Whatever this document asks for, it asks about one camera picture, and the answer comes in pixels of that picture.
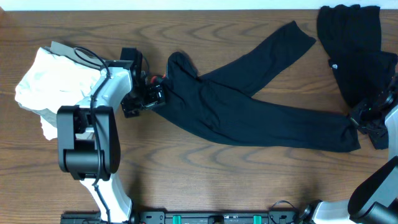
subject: folded black cloth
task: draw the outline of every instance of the folded black cloth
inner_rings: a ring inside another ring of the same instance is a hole
[[[252,52],[201,77],[188,57],[173,53],[162,82],[167,104],[154,111],[199,137],[222,144],[333,152],[358,149],[357,131],[343,115],[251,98],[314,43],[293,21]]]
[[[354,108],[377,97],[395,74],[397,55],[381,51],[380,8],[323,6],[318,37],[330,56],[329,66],[347,104]],[[388,147],[388,135],[370,135],[376,149]]]

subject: crumpled white fabric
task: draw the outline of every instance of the crumpled white fabric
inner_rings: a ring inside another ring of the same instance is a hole
[[[49,109],[57,114],[61,106],[73,106],[88,96],[100,76],[99,70],[40,48],[16,87],[15,100],[31,110]],[[40,121],[44,136],[56,138],[57,129],[43,118]]]

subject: black fabric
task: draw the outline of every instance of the black fabric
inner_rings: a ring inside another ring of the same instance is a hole
[[[331,58],[329,66],[341,94],[352,108],[377,97],[395,74],[397,55],[381,51],[379,11],[377,6],[323,6],[318,15],[318,37]],[[388,147],[388,135],[369,137],[376,149]]]
[[[209,141],[234,146],[288,146],[350,152],[357,131],[340,114],[275,105],[251,98],[299,59],[315,39],[293,21],[252,52],[201,77],[179,52],[169,57],[162,82],[167,104],[154,109]]]

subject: wooden floor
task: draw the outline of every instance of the wooden floor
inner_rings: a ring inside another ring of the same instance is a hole
[[[152,73],[183,50],[201,74],[249,52],[280,26],[296,20],[317,38],[318,11],[7,12],[0,17],[0,222],[57,223],[64,211],[97,206],[57,162],[39,116],[14,101],[15,87],[39,47],[82,45],[105,58],[137,47]],[[398,11],[382,11],[382,49],[398,53]],[[347,113],[319,40],[255,97],[282,105]],[[287,147],[235,147],[198,138],[146,111],[117,124],[119,168],[129,196],[167,210],[266,210],[275,201],[302,207],[341,200],[386,162],[360,135],[360,150],[337,154]]]

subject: white wall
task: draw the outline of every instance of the white wall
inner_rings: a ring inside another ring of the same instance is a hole
[[[0,0],[5,11],[319,9],[337,4],[398,9],[398,0]]]

